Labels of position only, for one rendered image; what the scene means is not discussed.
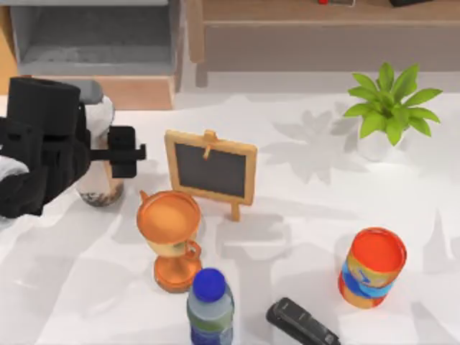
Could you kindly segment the white and brown cup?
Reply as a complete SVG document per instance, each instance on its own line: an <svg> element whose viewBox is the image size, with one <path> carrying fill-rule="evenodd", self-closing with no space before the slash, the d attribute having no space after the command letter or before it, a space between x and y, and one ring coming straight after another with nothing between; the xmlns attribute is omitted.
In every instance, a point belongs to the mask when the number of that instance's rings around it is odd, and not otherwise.
<svg viewBox="0 0 460 345"><path fill-rule="evenodd" d="M109 97L94 105L86 105L87 128L91 132L91 148L108 148L108 133L115 115L115 108ZM122 195L124 181L112 177L108 161L93 161L88 172L78 181L76 189L87 204L105 207L115 203Z"/></svg>

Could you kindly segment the open wooden shelf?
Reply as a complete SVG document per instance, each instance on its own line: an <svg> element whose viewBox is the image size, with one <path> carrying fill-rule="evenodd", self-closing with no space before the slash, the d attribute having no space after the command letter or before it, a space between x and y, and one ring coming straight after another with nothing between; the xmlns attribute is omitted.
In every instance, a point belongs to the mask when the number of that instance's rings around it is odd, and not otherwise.
<svg viewBox="0 0 460 345"><path fill-rule="evenodd" d="M383 62L417 63L446 83L460 73L460 0L185 0L185 8L198 87L342 91L353 72L376 73Z"/></svg>

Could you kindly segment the pale grey rounded box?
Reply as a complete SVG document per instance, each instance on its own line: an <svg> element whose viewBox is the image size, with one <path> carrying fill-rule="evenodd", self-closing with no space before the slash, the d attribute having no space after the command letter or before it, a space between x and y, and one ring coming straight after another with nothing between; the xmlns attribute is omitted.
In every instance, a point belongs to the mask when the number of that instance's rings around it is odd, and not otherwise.
<svg viewBox="0 0 460 345"><path fill-rule="evenodd" d="M100 84L94 80L80 80L80 100L85 105L99 104L104 99L104 92Z"/></svg>

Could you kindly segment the pale wooden drawer front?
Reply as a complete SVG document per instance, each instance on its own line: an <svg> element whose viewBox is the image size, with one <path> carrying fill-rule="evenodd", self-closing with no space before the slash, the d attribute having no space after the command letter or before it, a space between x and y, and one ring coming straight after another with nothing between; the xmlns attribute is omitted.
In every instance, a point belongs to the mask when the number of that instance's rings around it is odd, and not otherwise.
<svg viewBox="0 0 460 345"><path fill-rule="evenodd" d="M171 110L176 94L174 75L34 75L57 81L94 80L116 110Z"/></svg>

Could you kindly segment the orange and blue can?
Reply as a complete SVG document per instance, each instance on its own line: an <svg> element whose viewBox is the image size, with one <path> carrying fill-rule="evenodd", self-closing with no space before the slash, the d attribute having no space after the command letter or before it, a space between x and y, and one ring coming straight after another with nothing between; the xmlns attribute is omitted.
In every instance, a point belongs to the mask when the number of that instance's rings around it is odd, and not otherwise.
<svg viewBox="0 0 460 345"><path fill-rule="evenodd" d="M374 308L387 297L406 259L405 245L397 234L381 227L363 229L341 266L339 292L357 308Z"/></svg>

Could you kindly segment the orange gold trophy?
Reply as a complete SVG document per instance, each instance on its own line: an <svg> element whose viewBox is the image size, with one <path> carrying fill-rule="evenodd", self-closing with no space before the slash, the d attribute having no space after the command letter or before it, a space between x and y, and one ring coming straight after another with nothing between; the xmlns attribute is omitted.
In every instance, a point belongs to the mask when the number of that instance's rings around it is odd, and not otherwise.
<svg viewBox="0 0 460 345"><path fill-rule="evenodd" d="M184 293L201 270L201 246L196 242L201 210L188 194L164 190L139 192L137 227L157 255L153 266L156 283L169 293Z"/></svg>

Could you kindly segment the green plant in white pot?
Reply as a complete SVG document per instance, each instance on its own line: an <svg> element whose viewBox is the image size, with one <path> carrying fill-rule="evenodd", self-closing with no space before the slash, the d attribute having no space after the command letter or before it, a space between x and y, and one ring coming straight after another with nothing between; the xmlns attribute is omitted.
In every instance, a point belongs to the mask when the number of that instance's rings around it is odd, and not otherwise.
<svg viewBox="0 0 460 345"><path fill-rule="evenodd" d="M378 77L353 73L357 86L348 94L362 101L344 112L345 118L358 118L357 152L371 162L381 162L397 149L409 129L430 137L430 122L441 120L424 104L441 95L438 88L418 88L419 64L400 74L389 63L379 68Z"/></svg>

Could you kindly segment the wooden framed blackboard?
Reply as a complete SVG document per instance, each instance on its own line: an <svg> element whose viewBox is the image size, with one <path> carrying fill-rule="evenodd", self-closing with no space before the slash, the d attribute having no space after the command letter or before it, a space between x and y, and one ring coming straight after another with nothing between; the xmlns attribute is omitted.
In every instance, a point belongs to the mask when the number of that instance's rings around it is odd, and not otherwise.
<svg viewBox="0 0 460 345"><path fill-rule="evenodd" d="M215 132L191 134L167 130L165 150L173 190L228 203L231 220L254 200L257 147L219 139Z"/></svg>

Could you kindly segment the wooden cupboard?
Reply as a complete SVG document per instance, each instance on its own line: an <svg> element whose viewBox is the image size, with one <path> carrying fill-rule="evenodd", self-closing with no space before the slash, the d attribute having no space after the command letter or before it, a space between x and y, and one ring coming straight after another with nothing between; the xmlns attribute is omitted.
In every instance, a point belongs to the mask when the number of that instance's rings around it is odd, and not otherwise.
<svg viewBox="0 0 460 345"><path fill-rule="evenodd" d="M0 6L0 95L8 93L9 79L17 75L12 21L8 6Z"/></svg>

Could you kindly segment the grey pierced drawer inside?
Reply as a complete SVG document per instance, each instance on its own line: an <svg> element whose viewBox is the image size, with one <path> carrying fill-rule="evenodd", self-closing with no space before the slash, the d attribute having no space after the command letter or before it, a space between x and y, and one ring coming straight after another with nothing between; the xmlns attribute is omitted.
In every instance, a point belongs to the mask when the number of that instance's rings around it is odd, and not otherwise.
<svg viewBox="0 0 460 345"><path fill-rule="evenodd" d="M24 75L169 75L180 0L0 0Z"/></svg>

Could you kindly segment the black stapler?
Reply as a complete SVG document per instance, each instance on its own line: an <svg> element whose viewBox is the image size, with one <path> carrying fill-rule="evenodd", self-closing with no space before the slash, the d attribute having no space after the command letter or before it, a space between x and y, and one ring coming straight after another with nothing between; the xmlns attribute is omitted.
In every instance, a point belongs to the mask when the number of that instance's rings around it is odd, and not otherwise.
<svg viewBox="0 0 460 345"><path fill-rule="evenodd" d="M283 297L272 304L266 319L302 345L341 345L339 337L306 309Z"/></svg>

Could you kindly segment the blue capped clear bottle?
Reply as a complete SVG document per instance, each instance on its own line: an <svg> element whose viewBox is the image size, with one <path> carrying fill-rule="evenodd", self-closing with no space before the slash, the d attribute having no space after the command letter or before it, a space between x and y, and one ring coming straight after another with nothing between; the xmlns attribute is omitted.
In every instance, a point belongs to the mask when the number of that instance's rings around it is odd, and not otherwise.
<svg viewBox="0 0 460 345"><path fill-rule="evenodd" d="M232 345L234 297L216 268L200 270L190 287L187 315L192 345Z"/></svg>

